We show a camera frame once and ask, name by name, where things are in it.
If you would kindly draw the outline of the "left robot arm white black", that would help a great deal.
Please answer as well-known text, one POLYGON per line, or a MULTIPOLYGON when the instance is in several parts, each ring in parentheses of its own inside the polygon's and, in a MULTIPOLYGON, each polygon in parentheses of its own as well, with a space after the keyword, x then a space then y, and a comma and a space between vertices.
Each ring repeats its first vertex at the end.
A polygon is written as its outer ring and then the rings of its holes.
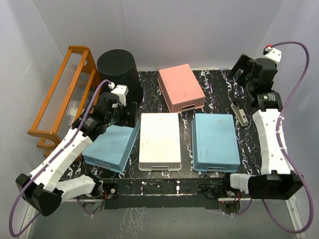
POLYGON ((66 200, 87 195, 93 199, 103 193, 103 180, 91 173, 61 182, 60 179, 82 152, 112 125, 135 127, 138 103, 122 105, 119 96, 106 92, 97 103, 90 102, 76 118, 65 138, 52 153, 29 174, 15 180, 19 196, 43 216, 53 214, 66 200))

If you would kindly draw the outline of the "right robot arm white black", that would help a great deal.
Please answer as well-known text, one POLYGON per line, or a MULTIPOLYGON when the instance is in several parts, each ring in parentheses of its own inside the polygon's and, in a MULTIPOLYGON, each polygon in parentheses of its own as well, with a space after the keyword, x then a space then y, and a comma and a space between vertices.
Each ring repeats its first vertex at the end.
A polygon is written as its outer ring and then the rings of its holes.
POLYGON ((253 59, 242 54, 227 78, 231 79, 241 70, 237 81, 245 89, 252 119, 256 125, 261 149, 261 175, 227 173, 223 179, 222 192, 235 197, 240 191, 252 199, 287 200, 303 183, 283 154, 285 143, 278 143, 283 136, 282 126, 277 123, 283 104, 279 93, 272 90, 277 73, 276 61, 263 57, 253 59))

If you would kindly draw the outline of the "light blue perforated basket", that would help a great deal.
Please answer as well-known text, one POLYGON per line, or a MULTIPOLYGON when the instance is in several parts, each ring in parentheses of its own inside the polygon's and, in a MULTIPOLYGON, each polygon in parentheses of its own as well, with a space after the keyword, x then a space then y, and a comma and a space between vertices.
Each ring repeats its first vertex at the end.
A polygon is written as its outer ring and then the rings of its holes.
POLYGON ((112 125, 83 152, 84 161, 90 165, 122 173, 140 130, 140 122, 132 127, 112 125))

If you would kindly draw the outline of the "large black plastic bucket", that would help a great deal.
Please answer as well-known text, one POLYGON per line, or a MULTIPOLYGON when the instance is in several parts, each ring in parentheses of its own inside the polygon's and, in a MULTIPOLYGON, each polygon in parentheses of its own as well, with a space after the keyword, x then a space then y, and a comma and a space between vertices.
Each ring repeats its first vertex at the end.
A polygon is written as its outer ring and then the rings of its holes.
POLYGON ((116 85, 126 85, 127 102, 140 104, 144 92, 133 55, 124 49, 113 49, 103 53, 97 60, 97 70, 102 80, 108 79, 116 85))

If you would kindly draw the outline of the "white perforated basket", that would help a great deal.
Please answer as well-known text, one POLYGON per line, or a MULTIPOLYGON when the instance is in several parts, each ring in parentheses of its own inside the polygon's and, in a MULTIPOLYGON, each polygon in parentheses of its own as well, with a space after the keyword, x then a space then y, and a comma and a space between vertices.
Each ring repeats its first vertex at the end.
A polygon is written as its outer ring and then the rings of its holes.
POLYGON ((139 170, 179 171, 181 151, 177 113, 142 113, 139 170))

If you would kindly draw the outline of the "pink perforated basket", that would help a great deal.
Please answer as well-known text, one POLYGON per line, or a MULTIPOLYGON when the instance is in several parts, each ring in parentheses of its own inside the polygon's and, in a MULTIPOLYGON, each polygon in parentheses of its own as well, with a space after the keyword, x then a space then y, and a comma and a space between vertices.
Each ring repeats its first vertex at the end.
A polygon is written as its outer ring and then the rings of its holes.
POLYGON ((200 109, 205 94, 189 64, 159 70, 158 83, 170 113, 200 109))

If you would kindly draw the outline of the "dark blue perforated basket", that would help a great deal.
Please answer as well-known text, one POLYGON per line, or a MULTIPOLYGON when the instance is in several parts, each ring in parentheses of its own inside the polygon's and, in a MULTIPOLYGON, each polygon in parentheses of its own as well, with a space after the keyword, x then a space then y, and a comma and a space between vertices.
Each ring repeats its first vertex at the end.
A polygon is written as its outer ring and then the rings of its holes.
POLYGON ((193 169, 235 173, 240 156, 233 115, 195 114, 191 121, 193 169))

